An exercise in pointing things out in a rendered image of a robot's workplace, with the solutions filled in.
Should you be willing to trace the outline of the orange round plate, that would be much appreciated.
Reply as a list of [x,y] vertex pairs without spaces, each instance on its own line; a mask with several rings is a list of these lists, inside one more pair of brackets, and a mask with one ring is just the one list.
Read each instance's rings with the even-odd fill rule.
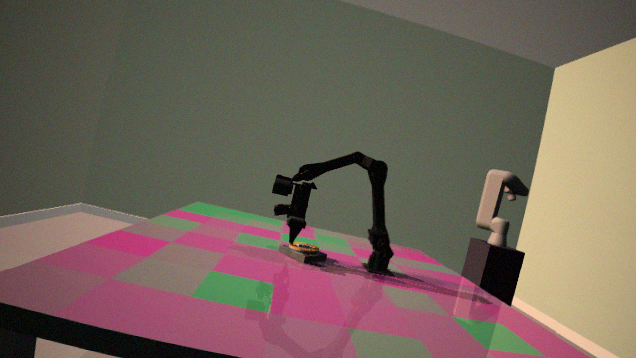
[[317,253],[317,252],[319,252],[319,248],[314,246],[314,245],[305,244],[305,245],[310,246],[310,248],[301,248],[301,247],[299,247],[299,244],[305,244],[305,243],[290,243],[289,244],[289,248],[291,248],[292,250],[298,251],[298,252],[303,252],[303,253]]

